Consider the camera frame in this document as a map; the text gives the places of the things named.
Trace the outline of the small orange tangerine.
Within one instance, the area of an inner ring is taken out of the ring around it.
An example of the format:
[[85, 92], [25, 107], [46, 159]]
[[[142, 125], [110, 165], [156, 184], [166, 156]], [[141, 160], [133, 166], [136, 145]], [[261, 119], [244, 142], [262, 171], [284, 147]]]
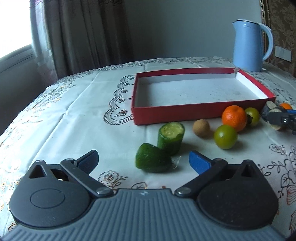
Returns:
[[292, 110], [293, 109], [293, 107], [288, 103], [281, 103], [280, 107], [285, 109], [285, 110]]

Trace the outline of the eggplant slice piece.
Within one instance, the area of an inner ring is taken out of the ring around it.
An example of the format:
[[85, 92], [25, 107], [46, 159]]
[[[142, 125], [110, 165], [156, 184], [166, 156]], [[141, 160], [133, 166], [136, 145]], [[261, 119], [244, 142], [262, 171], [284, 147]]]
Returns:
[[282, 130], [281, 126], [277, 126], [277, 125], [272, 125], [269, 123], [268, 121], [268, 114], [270, 112], [275, 112], [275, 113], [283, 113], [283, 109], [279, 106], [277, 106], [274, 102], [272, 101], [267, 101], [263, 107], [263, 109], [261, 110], [261, 117], [262, 119], [267, 122], [271, 128], [273, 128], [276, 131], [280, 131]]

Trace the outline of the green round fruit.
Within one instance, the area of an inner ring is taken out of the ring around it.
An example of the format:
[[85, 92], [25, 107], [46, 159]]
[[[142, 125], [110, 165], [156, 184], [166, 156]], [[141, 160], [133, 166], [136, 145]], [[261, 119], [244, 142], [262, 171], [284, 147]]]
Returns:
[[229, 150], [236, 144], [238, 134], [236, 130], [229, 125], [221, 125], [214, 132], [215, 144], [224, 150]]

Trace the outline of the brown longan fruit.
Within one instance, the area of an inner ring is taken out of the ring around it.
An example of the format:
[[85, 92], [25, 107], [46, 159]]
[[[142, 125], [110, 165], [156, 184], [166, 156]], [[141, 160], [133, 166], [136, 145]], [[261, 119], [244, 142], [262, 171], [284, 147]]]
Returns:
[[193, 124], [193, 132], [198, 137], [205, 137], [210, 132], [210, 125], [206, 120], [197, 120]]

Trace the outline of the green cucumber cylinder piece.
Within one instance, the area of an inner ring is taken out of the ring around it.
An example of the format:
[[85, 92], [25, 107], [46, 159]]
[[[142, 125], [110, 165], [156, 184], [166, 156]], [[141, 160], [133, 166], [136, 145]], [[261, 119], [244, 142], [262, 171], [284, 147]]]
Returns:
[[176, 155], [181, 148], [184, 133], [185, 128], [181, 123], [166, 123], [159, 129], [157, 147], [170, 156]]

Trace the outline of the dark green cucumber end piece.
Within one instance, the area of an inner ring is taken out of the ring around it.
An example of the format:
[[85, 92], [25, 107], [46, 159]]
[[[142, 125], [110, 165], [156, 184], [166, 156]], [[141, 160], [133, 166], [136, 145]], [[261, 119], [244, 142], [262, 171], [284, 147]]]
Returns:
[[149, 143], [143, 143], [135, 156], [136, 168], [149, 173], [166, 172], [172, 164], [170, 155]]

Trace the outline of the green fruit behind tangerine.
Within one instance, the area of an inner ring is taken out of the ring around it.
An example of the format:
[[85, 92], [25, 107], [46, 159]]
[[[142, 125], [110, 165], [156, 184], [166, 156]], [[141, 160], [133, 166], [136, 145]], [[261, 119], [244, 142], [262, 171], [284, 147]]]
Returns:
[[247, 108], [245, 113], [247, 114], [247, 126], [255, 127], [260, 121], [259, 111], [255, 108]]

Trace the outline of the large orange tangerine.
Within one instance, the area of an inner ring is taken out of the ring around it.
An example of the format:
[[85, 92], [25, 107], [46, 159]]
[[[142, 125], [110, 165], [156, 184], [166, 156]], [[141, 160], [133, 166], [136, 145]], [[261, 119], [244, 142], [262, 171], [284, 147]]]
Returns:
[[236, 132], [240, 132], [246, 127], [247, 114], [243, 108], [237, 105], [231, 105], [222, 113], [222, 124], [229, 125]]

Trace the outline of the embroidered white tablecloth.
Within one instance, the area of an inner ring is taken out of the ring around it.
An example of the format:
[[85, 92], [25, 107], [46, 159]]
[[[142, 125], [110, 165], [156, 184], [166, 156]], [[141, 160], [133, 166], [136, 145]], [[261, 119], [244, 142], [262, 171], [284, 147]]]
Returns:
[[47, 87], [13, 120], [1, 135], [1, 235], [15, 226], [9, 200], [31, 164], [39, 159], [57, 164], [96, 150], [99, 165], [91, 176], [112, 190], [178, 187], [196, 177], [188, 161], [197, 150], [208, 158], [229, 163], [253, 160], [279, 199], [273, 225], [283, 235], [295, 231], [295, 135], [276, 131], [265, 121], [246, 128], [230, 150], [219, 149], [211, 137], [199, 138], [192, 122], [173, 167], [163, 174], [144, 173], [134, 164], [143, 143], [155, 145], [160, 125], [136, 126], [131, 109], [135, 75], [140, 72], [231, 67], [221, 57], [161, 58], [90, 70], [60, 79]]

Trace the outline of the light blue electric kettle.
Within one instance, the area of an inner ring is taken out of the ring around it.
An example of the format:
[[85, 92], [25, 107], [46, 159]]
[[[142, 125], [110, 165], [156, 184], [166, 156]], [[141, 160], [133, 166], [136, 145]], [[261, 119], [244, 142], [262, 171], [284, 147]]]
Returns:
[[[260, 72], [263, 62], [273, 51], [273, 34], [267, 25], [245, 19], [237, 19], [233, 23], [235, 30], [233, 64], [235, 67]], [[267, 51], [263, 50], [263, 35], [268, 39]]]

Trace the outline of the red cardboard box tray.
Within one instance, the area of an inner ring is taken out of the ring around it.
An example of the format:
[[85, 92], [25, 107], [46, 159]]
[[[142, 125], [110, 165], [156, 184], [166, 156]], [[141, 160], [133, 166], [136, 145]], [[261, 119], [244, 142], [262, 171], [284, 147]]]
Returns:
[[131, 111], [135, 125], [219, 118], [237, 105], [261, 110], [275, 95], [242, 70], [181, 68], [137, 73]]

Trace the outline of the brown curtain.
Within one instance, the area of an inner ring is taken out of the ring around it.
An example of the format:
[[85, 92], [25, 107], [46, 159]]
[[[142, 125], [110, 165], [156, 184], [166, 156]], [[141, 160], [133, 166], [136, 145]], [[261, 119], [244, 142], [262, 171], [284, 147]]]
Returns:
[[123, 1], [30, 1], [32, 49], [48, 83], [133, 59]]

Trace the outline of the white wall switch plate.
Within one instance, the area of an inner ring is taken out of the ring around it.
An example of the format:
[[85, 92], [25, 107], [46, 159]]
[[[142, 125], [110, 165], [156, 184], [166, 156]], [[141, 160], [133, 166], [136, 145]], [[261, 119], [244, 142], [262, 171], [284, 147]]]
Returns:
[[291, 62], [292, 61], [292, 52], [288, 49], [282, 48], [280, 46], [275, 46], [275, 57], [283, 59], [285, 61]]

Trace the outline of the window frame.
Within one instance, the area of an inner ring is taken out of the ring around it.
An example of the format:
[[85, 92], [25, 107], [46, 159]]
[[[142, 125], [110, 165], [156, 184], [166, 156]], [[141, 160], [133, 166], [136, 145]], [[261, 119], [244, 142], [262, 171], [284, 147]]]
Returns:
[[3, 73], [17, 65], [32, 62], [37, 66], [34, 51], [31, 45], [24, 46], [1, 57], [0, 72]]

